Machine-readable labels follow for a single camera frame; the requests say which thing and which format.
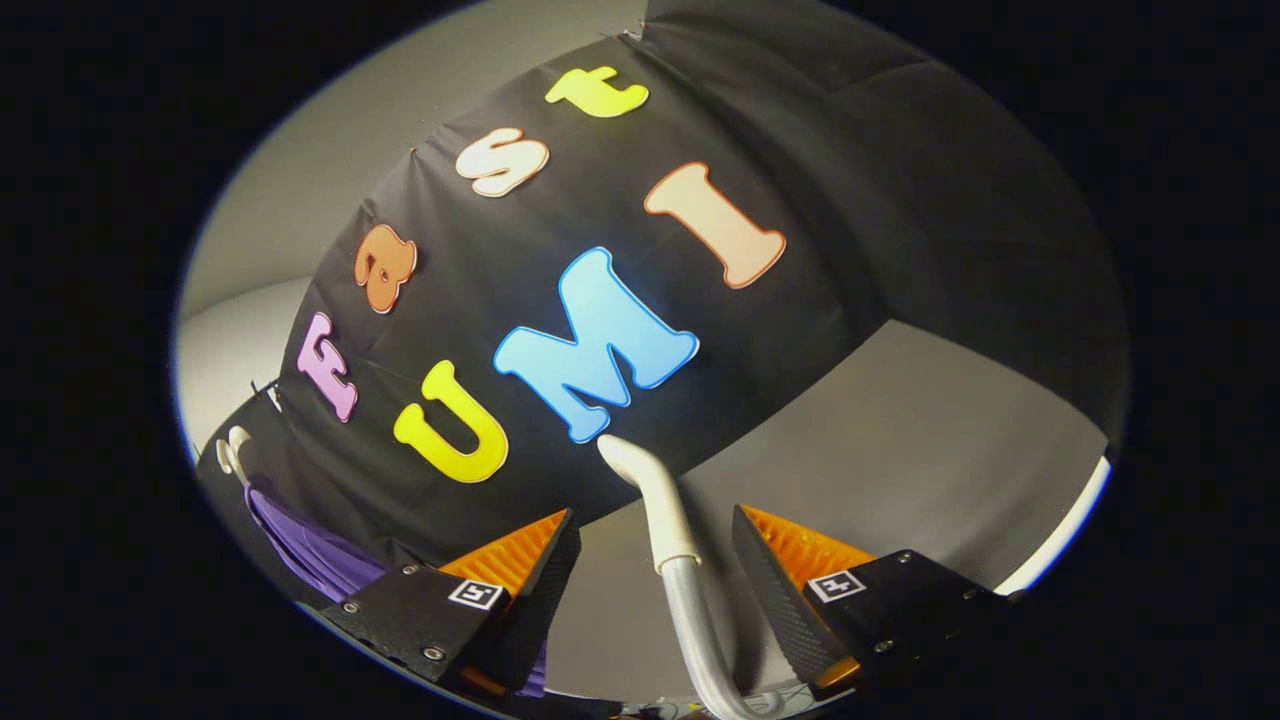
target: black cloth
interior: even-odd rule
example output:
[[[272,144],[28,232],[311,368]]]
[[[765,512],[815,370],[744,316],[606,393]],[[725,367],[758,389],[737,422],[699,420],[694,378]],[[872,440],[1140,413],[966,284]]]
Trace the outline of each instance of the black cloth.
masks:
[[[639,497],[575,445],[515,375],[493,368],[518,325],[572,338],[557,283],[603,246],[622,282],[698,355],[605,432],[676,473],[723,450],[845,359],[888,318],[968,346],[1073,402],[1119,442],[1126,387],[1119,296],[1087,208],[1047,152],[993,100],[924,54],[815,3],[655,1],[643,40],[617,36],[535,68],[436,128],[374,188],[330,247],[284,354],[285,462],[307,507],[371,552],[403,544],[449,561],[571,506],[582,523]],[[593,118],[547,91],[608,65],[649,88],[640,108]],[[550,149],[506,197],[458,176],[458,154],[500,127]],[[643,202],[689,161],[782,258],[731,290],[689,229]],[[387,223],[417,245],[394,309],[371,310],[352,277],[365,233]],[[315,313],[358,388],[349,421],[297,357]],[[438,361],[504,428],[506,465],[454,482],[392,427],[410,404],[462,452],[470,430],[420,386]],[[630,386],[630,372],[623,364]]]

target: purple cloth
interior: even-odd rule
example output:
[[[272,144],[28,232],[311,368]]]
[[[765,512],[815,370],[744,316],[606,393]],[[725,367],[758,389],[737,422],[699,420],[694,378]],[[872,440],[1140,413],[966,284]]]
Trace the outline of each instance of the purple cloth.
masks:
[[[244,488],[244,505],[289,570],[334,602],[342,602],[385,573],[355,544],[256,489],[253,480]]]
[[[516,691],[516,694],[521,697],[543,697],[547,694],[547,642],[543,642],[543,650],[538,652],[538,661],[534,662],[534,669],[529,673],[529,680],[525,682],[525,687]]]

